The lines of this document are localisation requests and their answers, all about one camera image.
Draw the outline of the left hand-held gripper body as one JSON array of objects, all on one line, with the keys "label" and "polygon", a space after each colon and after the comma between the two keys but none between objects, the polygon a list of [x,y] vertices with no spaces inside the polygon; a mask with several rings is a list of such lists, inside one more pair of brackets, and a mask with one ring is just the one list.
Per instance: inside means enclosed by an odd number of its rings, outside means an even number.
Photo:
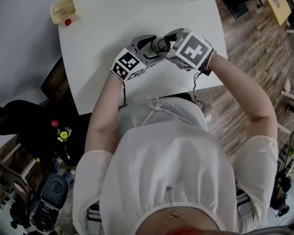
[{"label": "left hand-held gripper body", "polygon": [[122,81],[139,77],[147,68],[134,54],[124,48],[115,58],[111,72]]}]

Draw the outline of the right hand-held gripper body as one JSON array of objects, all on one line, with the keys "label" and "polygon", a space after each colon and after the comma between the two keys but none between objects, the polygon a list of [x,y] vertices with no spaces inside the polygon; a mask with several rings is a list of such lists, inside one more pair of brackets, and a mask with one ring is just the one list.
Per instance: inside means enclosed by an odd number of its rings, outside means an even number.
[{"label": "right hand-held gripper body", "polygon": [[209,54],[213,52],[213,47],[205,38],[188,28],[185,28],[185,36],[173,43],[172,56],[168,60],[185,70],[202,70]]}]

